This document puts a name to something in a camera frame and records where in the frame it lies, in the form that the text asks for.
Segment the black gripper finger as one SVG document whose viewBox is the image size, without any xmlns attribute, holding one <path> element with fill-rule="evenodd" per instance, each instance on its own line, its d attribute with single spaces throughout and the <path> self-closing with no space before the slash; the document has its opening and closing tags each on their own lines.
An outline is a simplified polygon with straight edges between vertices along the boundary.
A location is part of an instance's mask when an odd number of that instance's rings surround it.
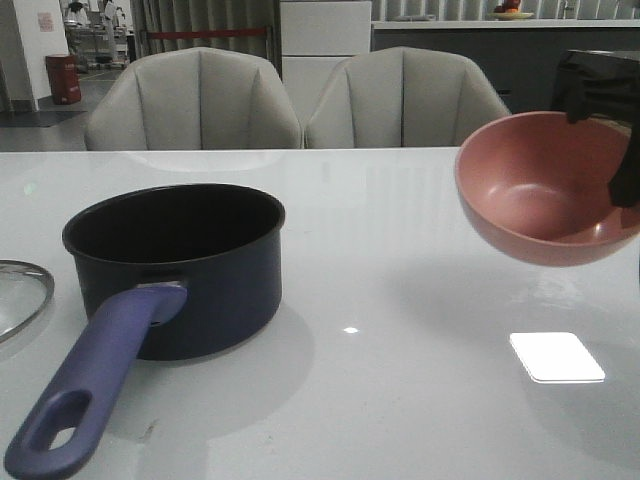
<svg viewBox="0 0 640 480">
<path fill-rule="evenodd" d="M 551 109 L 565 112 L 570 123 L 593 116 L 637 123 L 639 75 L 624 69 L 602 73 L 577 63 L 560 63 Z"/>
<path fill-rule="evenodd" d="M 622 161 L 608 183 L 611 203 L 630 208 L 639 203 L 639 137 L 632 135 Z"/>
</svg>

